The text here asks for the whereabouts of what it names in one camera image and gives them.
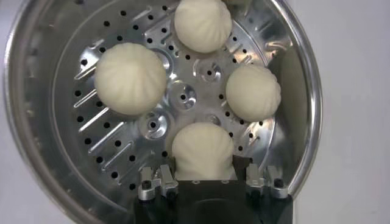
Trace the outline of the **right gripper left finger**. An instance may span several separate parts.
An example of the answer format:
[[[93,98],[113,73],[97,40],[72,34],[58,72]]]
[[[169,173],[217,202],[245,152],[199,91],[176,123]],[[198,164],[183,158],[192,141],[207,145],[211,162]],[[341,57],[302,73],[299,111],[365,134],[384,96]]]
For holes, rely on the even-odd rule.
[[[167,157],[167,162],[157,169],[143,167],[139,172],[140,185],[138,186],[139,201],[151,201],[156,198],[157,189],[165,198],[178,194],[179,182],[174,178],[176,171],[175,158]]]

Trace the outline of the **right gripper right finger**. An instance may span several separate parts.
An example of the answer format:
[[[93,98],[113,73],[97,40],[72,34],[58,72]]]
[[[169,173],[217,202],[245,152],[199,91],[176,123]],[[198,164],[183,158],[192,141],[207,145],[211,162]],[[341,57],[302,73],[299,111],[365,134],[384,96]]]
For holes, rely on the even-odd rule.
[[[262,196],[267,189],[273,198],[287,198],[288,185],[283,181],[282,169],[277,166],[259,168],[252,158],[233,155],[233,167],[238,180],[243,180],[249,194]]]

